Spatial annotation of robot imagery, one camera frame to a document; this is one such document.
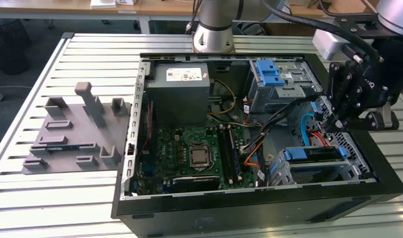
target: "metal slotted table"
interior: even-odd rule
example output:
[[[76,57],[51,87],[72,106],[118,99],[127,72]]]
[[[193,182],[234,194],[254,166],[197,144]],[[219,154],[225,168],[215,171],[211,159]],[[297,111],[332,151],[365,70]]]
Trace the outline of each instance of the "metal slotted table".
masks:
[[[239,53],[313,53],[310,37],[234,38]],[[191,52],[181,35],[75,34],[62,38],[0,144],[0,237],[134,237],[110,218],[116,171],[21,175],[21,163],[47,114],[49,96],[82,103],[76,82],[92,84],[102,103],[123,97],[132,103],[139,53]],[[403,97],[393,106],[400,129],[372,133],[403,181]],[[334,222],[199,234],[191,237],[403,237],[403,195],[371,205]]]

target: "power supply label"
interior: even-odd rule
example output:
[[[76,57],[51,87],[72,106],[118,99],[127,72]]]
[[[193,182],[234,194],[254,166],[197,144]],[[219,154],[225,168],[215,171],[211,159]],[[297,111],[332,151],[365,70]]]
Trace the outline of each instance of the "power supply label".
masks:
[[[170,68],[166,70],[166,81],[198,81],[202,80],[201,68]]]

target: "floor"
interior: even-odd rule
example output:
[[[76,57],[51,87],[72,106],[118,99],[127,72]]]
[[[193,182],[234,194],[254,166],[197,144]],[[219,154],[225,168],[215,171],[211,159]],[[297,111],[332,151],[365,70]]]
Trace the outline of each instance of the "floor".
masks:
[[[19,75],[8,76],[0,71],[0,86],[32,87],[39,74],[45,66],[47,60],[59,42],[63,32],[79,33],[128,33],[138,34],[134,30],[134,21],[112,20],[103,24],[99,20],[55,20],[55,27],[47,28],[43,20],[21,21],[32,40],[32,46],[25,49],[29,61],[29,69]],[[21,103],[28,95],[29,88],[8,87],[0,88],[4,99],[0,102],[0,140],[16,116]]]

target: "blue cable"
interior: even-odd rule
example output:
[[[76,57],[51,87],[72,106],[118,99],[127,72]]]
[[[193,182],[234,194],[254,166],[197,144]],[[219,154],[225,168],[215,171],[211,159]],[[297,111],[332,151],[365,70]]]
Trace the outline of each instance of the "blue cable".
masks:
[[[305,143],[306,146],[310,146],[309,137],[306,134],[308,117],[314,117],[314,115],[312,113],[306,113],[305,115],[302,115],[301,120],[300,120],[300,134],[301,134],[302,142]]]

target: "blue plastic latch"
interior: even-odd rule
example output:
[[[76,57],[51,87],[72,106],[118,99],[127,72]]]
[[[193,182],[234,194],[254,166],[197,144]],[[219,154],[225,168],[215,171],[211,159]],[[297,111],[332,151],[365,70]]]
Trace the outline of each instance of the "blue plastic latch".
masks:
[[[316,113],[318,114],[322,114],[322,111],[318,109],[318,107],[316,106],[316,103],[314,102],[310,102],[310,106],[312,106],[312,109]]]
[[[292,155],[289,154],[289,151],[284,151],[285,160],[292,160]]]
[[[345,148],[342,146],[338,147],[338,151],[340,151],[340,154],[341,154],[342,158],[345,159],[346,158],[346,151],[345,151]]]
[[[285,81],[281,79],[280,69],[274,66],[273,61],[258,59],[255,64],[264,86],[284,86]]]
[[[276,170],[276,167],[278,166],[277,163],[273,164],[273,166],[270,167],[270,170],[269,170],[269,176],[272,175],[273,171]]]
[[[292,160],[306,160],[306,152],[302,148],[296,148],[296,149],[288,149],[286,150],[290,154]]]

